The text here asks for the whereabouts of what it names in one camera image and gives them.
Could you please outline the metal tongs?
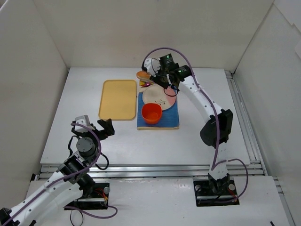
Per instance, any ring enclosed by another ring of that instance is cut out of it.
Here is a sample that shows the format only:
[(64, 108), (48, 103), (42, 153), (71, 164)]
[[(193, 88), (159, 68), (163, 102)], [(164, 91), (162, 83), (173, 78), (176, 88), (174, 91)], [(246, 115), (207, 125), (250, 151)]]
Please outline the metal tongs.
[(139, 71), (136, 76), (140, 81), (154, 83), (154, 81), (151, 80), (151, 74), (149, 72)]

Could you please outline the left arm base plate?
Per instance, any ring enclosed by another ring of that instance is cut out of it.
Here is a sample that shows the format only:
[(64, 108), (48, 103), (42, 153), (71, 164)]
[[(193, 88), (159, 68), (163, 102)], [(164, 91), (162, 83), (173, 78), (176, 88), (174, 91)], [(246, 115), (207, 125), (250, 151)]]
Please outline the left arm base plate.
[(70, 202), (64, 210), (71, 210), (71, 207), (75, 207), (80, 210), (106, 210), (109, 204), (109, 182), (97, 182), (92, 193), (85, 197), (82, 196)]

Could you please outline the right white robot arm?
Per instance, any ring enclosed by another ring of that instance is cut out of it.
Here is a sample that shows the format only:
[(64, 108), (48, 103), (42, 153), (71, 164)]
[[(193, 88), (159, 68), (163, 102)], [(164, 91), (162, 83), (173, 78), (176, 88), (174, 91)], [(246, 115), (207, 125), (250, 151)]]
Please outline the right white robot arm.
[(175, 88), (184, 93), (201, 113), (205, 125), (200, 131), (202, 141), (215, 149), (208, 173), (214, 193), (220, 192), (230, 181), (227, 170), (227, 142), (231, 133), (233, 112), (224, 110), (210, 99), (188, 65), (179, 66), (171, 54), (159, 59), (148, 58), (143, 63), (150, 79), (164, 89)]

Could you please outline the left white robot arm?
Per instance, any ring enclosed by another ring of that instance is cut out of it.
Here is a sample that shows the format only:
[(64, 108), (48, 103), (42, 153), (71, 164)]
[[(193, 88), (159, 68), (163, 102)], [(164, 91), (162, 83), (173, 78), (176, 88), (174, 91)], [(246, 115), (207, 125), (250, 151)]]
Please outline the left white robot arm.
[(82, 196), (89, 196), (95, 186), (90, 168), (102, 156), (101, 141), (115, 134), (112, 120), (98, 120), (98, 130), (87, 115), (77, 117), (71, 132), (77, 138), (76, 152), (57, 168), (52, 176), (32, 195), (12, 208), (0, 210), (2, 226), (38, 226), (57, 210)]

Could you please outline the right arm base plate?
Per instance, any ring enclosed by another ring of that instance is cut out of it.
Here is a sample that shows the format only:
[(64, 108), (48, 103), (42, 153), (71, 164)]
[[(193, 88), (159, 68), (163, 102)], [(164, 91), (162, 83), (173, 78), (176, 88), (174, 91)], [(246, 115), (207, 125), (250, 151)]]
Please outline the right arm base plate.
[(194, 180), (194, 193), (197, 207), (212, 207), (212, 206), (231, 206), (239, 205), (239, 199), (234, 180), (220, 192), (215, 194), (207, 180)]

